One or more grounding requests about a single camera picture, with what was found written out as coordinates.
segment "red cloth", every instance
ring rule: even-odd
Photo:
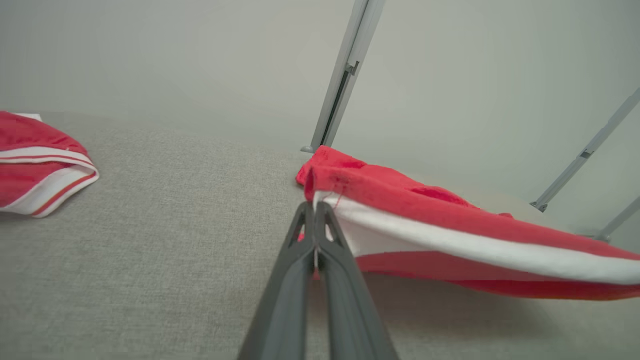
[[[333,199],[363,271],[441,279],[519,297],[640,296],[639,254],[489,213],[446,189],[335,149],[320,147],[296,180],[307,200],[317,194]],[[371,240],[371,234],[377,238]],[[487,254],[485,244],[495,255]]]
[[[0,111],[0,211],[44,217],[98,176],[86,149],[69,135]]]

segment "red and white towel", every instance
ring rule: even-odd
[[[320,147],[296,176],[334,208],[360,269],[502,295],[640,297],[640,255],[496,215],[443,188]]]
[[[96,180],[86,149],[69,135],[37,115],[0,111],[0,211],[42,218]]]

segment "metal frame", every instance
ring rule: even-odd
[[[629,206],[627,206],[618,216],[613,218],[607,226],[605,226],[596,236],[593,238],[596,240],[611,242],[611,233],[613,233],[622,223],[627,221],[631,215],[640,210],[640,196],[638,196]]]
[[[384,4],[385,0],[355,0],[311,145],[301,151],[315,152],[320,145],[333,143]]]
[[[569,164],[569,166],[560,174],[560,176],[549,186],[545,192],[540,195],[538,200],[531,203],[536,209],[544,212],[547,209],[548,202],[556,196],[556,194],[569,182],[569,180],[575,175],[578,170],[584,165],[589,157],[604,143],[604,141],[613,133],[613,131],[620,125],[622,120],[629,115],[629,113],[640,102],[640,88],[636,90],[625,102],[620,105],[618,110],[597,134],[591,139],[587,146],[580,151],[575,160]]]

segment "gray fabric surface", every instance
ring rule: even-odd
[[[43,113],[100,179],[44,219],[0,213],[0,359],[232,359],[308,154]],[[632,359],[640,301],[500,297],[367,275],[402,359]],[[308,359],[326,359],[311,288]]]

